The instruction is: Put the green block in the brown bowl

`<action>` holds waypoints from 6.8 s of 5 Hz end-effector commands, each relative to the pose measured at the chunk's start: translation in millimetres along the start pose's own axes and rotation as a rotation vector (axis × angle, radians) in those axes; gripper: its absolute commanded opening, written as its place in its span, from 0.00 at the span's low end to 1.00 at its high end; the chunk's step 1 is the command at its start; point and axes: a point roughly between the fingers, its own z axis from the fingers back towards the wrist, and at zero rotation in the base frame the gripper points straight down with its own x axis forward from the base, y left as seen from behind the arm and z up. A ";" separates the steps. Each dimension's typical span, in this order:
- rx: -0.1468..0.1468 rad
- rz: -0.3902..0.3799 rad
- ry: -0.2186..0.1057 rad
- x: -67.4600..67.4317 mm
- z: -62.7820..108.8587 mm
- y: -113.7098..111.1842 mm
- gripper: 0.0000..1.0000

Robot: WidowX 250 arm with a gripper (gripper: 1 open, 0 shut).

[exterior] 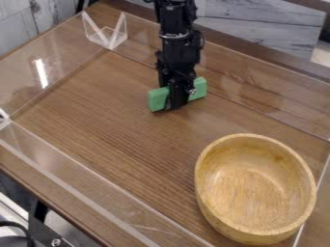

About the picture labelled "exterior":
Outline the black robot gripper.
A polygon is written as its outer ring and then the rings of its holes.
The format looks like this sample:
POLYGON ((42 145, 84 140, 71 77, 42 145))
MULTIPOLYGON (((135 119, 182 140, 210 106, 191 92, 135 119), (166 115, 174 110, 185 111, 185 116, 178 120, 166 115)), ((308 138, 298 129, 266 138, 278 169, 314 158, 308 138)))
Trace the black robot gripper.
POLYGON ((195 29, 183 39, 163 39, 163 49, 155 55, 159 84, 169 88, 166 110, 181 108, 187 104, 190 95, 197 93, 195 65, 201 62, 203 45, 203 34, 195 29))

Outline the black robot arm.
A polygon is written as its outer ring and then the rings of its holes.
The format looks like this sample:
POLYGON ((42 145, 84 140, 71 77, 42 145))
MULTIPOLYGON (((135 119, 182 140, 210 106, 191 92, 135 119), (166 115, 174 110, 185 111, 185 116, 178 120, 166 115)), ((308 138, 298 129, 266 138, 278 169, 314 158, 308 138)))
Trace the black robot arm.
POLYGON ((201 62, 205 38, 194 27, 198 19, 195 0, 154 0, 161 24, 162 49, 157 51, 157 69, 161 87, 167 87, 166 109, 187 104, 197 93, 195 66, 201 62))

